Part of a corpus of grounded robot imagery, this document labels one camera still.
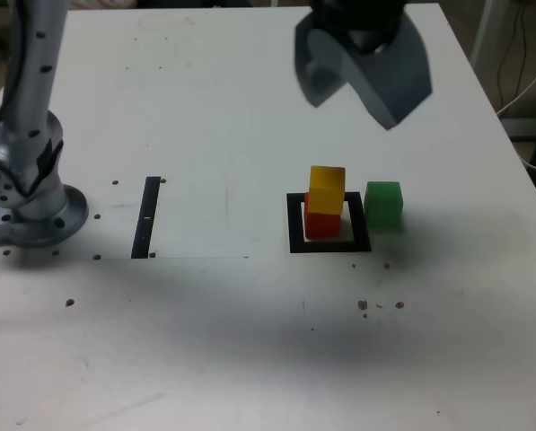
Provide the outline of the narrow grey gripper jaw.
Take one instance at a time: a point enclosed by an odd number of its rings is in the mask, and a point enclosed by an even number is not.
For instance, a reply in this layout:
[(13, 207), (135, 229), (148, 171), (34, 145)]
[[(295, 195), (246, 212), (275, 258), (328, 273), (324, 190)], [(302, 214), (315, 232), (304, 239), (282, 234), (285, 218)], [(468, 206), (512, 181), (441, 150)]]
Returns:
[(325, 69), (308, 47), (310, 31), (318, 30), (313, 13), (307, 14), (296, 26), (294, 35), (294, 70), (305, 99), (318, 108), (345, 83)]

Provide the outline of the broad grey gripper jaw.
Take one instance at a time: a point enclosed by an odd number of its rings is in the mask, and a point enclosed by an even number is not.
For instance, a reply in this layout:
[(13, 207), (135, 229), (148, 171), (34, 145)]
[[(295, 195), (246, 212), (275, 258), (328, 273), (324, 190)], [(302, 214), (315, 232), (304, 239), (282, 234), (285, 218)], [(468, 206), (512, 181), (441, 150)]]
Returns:
[(363, 42), (369, 51), (361, 52), (353, 41), (342, 41), (330, 30), (312, 30), (308, 36), (315, 59), (351, 86), (368, 113), (389, 130), (432, 93), (426, 47), (406, 13), (386, 41), (377, 44), (364, 37)]

